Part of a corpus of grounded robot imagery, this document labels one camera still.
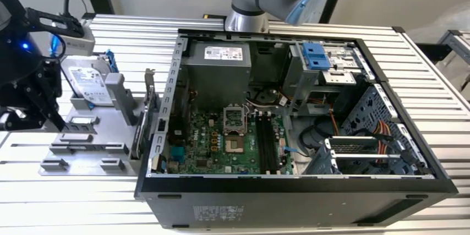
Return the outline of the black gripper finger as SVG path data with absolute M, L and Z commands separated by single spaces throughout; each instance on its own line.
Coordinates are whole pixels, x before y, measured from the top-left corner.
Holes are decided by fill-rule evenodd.
M 26 98 L 29 103 L 56 103 L 61 96 L 61 70 L 56 59 L 40 59 L 38 65 L 26 77 Z
M 53 107 L 54 103 L 46 103 L 33 91 L 25 94 L 2 94 L 1 131 L 41 129 L 49 122 L 46 128 L 61 132 L 64 120 Z

